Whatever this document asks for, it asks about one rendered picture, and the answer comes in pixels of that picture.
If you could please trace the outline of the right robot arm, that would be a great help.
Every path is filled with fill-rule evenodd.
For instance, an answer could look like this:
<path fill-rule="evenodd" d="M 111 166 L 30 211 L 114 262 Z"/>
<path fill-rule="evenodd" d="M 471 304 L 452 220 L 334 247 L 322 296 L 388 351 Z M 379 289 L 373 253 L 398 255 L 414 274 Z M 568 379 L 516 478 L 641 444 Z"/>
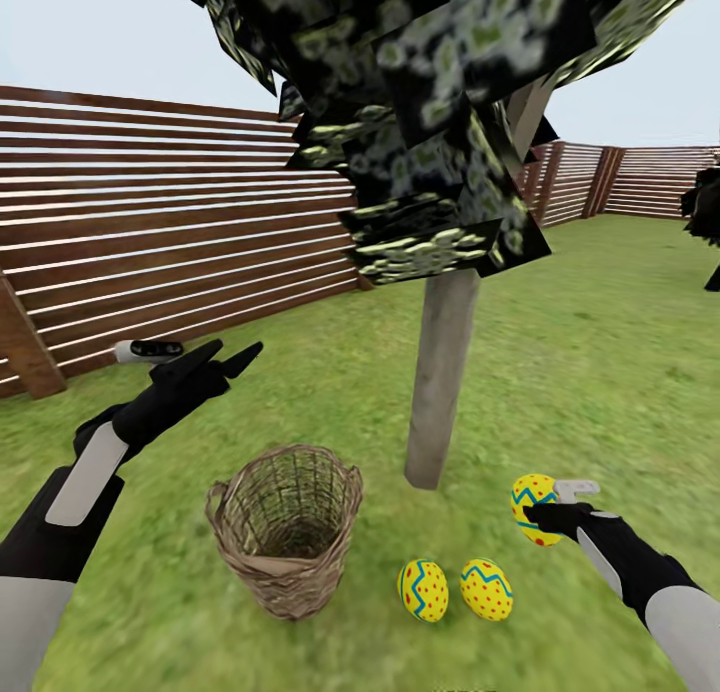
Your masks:
<path fill-rule="evenodd" d="M 542 532 L 577 541 L 589 561 L 662 648 L 690 692 L 720 692 L 720 604 L 675 557 L 657 553 L 621 515 L 574 495 L 595 495 L 591 479 L 556 480 L 554 504 L 524 506 Z"/>

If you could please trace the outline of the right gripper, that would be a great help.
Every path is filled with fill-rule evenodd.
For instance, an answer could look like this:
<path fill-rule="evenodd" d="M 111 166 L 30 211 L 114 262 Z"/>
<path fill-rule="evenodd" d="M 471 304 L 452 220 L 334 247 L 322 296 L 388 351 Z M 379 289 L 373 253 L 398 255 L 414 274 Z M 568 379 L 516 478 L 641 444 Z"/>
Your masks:
<path fill-rule="evenodd" d="M 577 503 L 563 505 L 562 503 L 554 504 L 535 504 L 532 508 L 524 506 L 524 513 L 530 523 L 538 523 L 542 532 L 545 533 L 564 533 L 572 540 L 572 536 L 568 534 L 568 516 L 574 510 L 595 510 L 590 503 Z"/>

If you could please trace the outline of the wicker basket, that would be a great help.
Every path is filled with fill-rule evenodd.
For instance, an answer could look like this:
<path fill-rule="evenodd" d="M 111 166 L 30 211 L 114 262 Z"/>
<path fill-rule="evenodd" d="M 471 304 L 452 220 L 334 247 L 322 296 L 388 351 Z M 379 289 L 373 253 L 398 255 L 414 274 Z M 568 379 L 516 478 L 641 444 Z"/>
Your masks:
<path fill-rule="evenodd" d="M 298 513 L 274 525 L 269 524 L 267 534 L 261 545 L 253 552 L 247 548 L 247 540 L 237 530 L 237 524 L 256 532 L 252 516 L 253 505 L 241 504 L 235 516 L 229 518 L 228 511 L 234 502 L 242 496 L 244 478 L 254 479 L 255 470 L 262 463 L 274 457 L 284 457 L 286 454 L 296 457 L 300 454 L 309 454 L 310 468 L 318 468 L 321 460 L 327 457 L 338 475 L 340 500 L 338 510 L 333 514 L 326 514 L 325 520 L 314 517 L 310 513 Z M 215 514 L 211 515 L 210 502 L 215 495 L 221 495 L 221 503 Z M 213 539 L 217 546 L 219 556 L 225 560 L 229 571 L 238 575 L 243 585 L 256 597 L 265 613 L 275 619 L 285 621 L 307 621 L 321 612 L 335 595 L 336 589 L 345 574 L 345 562 L 351 543 L 353 519 L 359 512 L 359 505 L 363 500 L 363 483 L 361 472 L 357 465 L 345 467 L 343 461 L 326 447 L 293 443 L 284 447 L 273 447 L 269 451 L 253 457 L 238 473 L 228 481 L 216 481 L 205 491 L 207 504 L 203 513 L 209 520 L 213 531 Z M 209 503 L 209 504 L 208 504 Z M 318 545 L 314 550 L 303 550 L 296 547 L 282 554 L 268 555 L 271 543 L 282 534 L 288 533 L 297 525 L 306 525 L 327 532 L 329 538 L 327 548 L 323 551 Z M 227 529 L 225 529 L 225 526 Z M 234 540 L 230 540 L 230 538 Z"/>

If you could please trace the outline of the easter egg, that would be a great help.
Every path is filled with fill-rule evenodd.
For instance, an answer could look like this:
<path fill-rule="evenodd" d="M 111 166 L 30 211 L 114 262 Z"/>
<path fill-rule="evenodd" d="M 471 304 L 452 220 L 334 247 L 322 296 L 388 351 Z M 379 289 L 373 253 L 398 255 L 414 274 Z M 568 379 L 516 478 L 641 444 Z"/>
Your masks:
<path fill-rule="evenodd" d="M 542 532 L 538 523 L 530 523 L 524 513 L 524 506 L 554 504 L 557 494 L 552 490 L 554 479 L 546 475 L 530 474 L 520 477 L 511 490 L 511 505 L 514 516 L 523 533 L 537 545 L 552 546 L 564 538 L 564 533 Z"/>
<path fill-rule="evenodd" d="M 434 562 L 416 559 L 400 572 L 397 587 L 406 608 L 419 620 L 435 623 L 448 607 L 448 582 Z"/>
<path fill-rule="evenodd" d="M 477 615 L 490 621 L 505 619 L 511 612 L 513 595 L 505 573 L 497 563 L 477 557 L 461 573 L 461 593 Z"/>

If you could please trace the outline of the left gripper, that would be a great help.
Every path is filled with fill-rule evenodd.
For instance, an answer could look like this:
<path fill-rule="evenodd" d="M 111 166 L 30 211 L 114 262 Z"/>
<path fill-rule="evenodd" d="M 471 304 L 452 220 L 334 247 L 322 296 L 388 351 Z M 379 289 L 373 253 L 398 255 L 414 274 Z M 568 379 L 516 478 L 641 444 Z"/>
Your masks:
<path fill-rule="evenodd" d="M 222 348 L 220 339 L 209 341 L 151 368 L 153 384 L 135 399 L 141 420 L 160 430 L 170 429 L 208 398 L 225 394 L 231 388 L 225 377 L 237 378 L 263 351 L 263 344 L 255 343 L 225 362 L 210 360 Z"/>

